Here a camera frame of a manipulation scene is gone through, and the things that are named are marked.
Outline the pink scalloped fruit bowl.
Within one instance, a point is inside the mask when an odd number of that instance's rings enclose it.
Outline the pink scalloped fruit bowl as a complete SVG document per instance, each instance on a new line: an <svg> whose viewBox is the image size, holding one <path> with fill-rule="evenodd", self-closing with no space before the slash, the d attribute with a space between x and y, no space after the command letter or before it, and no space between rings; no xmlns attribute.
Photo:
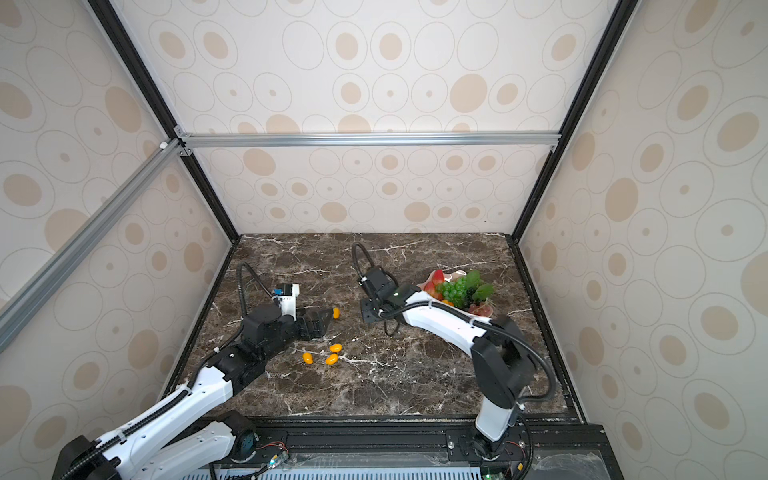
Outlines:
<svg viewBox="0 0 768 480"><path fill-rule="evenodd" d="M490 298L495 293L494 285L486 282L477 270L452 273L435 270L418 287L444 304L469 314L482 317L493 314Z"/></svg>

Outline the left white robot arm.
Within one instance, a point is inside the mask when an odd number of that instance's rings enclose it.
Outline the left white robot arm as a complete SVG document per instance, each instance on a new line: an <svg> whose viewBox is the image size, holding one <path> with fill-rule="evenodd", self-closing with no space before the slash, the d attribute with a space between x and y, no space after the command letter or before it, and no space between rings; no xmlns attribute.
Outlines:
<svg viewBox="0 0 768 480"><path fill-rule="evenodd" d="M186 383L151 408L95 440L78 436L59 453L56 479L177 478L230 455L249 459L258 436L229 412L185 439L178 436L259 378L296 341L325 336L337 308L300 308L297 284L269 288L247 263L236 268L240 324Z"/></svg>

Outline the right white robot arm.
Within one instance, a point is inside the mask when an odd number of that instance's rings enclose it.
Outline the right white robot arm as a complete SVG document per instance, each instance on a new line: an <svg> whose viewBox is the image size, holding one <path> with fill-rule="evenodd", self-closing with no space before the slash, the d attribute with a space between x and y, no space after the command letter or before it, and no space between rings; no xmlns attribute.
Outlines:
<svg viewBox="0 0 768 480"><path fill-rule="evenodd" d="M496 458L510 424L528 403L551 400L557 377L547 361L522 337L509 318L490 318L449 305L426 287L401 284L373 262L361 243L351 247L358 284L366 297L366 323L392 320L432 333L459 348L471 360L483 399L476 416L472 448L481 458Z"/></svg>

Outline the fake strawberry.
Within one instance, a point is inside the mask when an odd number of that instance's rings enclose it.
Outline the fake strawberry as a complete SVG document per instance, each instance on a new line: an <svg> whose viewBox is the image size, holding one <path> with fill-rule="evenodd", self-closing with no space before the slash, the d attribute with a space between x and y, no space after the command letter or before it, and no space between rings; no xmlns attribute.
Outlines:
<svg viewBox="0 0 768 480"><path fill-rule="evenodd" d="M437 300L442 299L442 295L437 291L435 285L432 282L425 283L422 290Z"/></svg>
<svg viewBox="0 0 768 480"><path fill-rule="evenodd" d="M445 281L445 276L444 276L443 271L441 269L435 270L433 272L431 282L434 285L439 285L439 284L442 284L444 281Z"/></svg>

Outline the green fake grape bunch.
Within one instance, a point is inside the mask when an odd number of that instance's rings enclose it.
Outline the green fake grape bunch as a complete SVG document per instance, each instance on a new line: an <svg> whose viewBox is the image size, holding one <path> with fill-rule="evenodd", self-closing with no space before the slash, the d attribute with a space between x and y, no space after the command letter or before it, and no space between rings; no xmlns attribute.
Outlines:
<svg viewBox="0 0 768 480"><path fill-rule="evenodd" d="M435 288L444 300L464 310L482 304L495 292L494 286L485 282L477 270L472 270L458 279L445 280Z"/></svg>

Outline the red fake grape bunch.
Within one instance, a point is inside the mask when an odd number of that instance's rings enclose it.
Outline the red fake grape bunch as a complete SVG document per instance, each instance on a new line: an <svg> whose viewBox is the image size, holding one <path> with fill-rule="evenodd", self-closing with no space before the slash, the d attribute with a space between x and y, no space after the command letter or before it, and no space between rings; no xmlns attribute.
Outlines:
<svg viewBox="0 0 768 480"><path fill-rule="evenodd" d="M493 307L488 303L474 304L470 307L469 313L474 316L491 318L493 316Z"/></svg>

